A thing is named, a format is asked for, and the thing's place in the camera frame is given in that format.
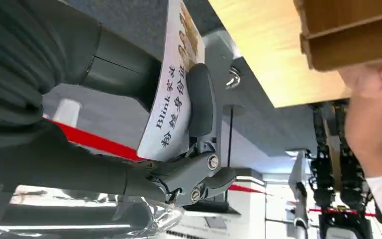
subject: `printed image on card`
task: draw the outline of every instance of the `printed image on card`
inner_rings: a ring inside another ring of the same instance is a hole
[[[165,52],[159,84],[137,155],[166,161],[188,149],[191,102],[187,72],[204,62],[204,43],[181,0],[168,1]]]

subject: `human hand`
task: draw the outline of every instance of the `human hand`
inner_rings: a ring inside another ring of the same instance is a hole
[[[382,68],[354,66],[339,70],[339,74],[354,95],[382,99]]]

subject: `red barrier tape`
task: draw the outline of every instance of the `red barrier tape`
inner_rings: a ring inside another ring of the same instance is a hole
[[[105,151],[121,158],[130,159],[132,161],[143,160],[143,158],[137,156],[137,151],[135,151],[135,149],[62,123],[55,121],[52,122],[61,128],[67,139],[71,142]]]

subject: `black cable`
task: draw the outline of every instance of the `black cable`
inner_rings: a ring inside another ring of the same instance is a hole
[[[232,147],[232,127],[233,127],[233,106],[231,106],[231,120],[229,127],[229,145],[228,145],[228,168],[230,168],[230,154]]]

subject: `metal screw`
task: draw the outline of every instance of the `metal screw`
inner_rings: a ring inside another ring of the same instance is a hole
[[[196,203],[200,200],[201,192],[200,189],[194,188],[194,190],[191,192],[191,202]]]
[[[214,170],[219,166],[219,158],[216,155],[211,155],[207,160],[207,166],[210,170]]]

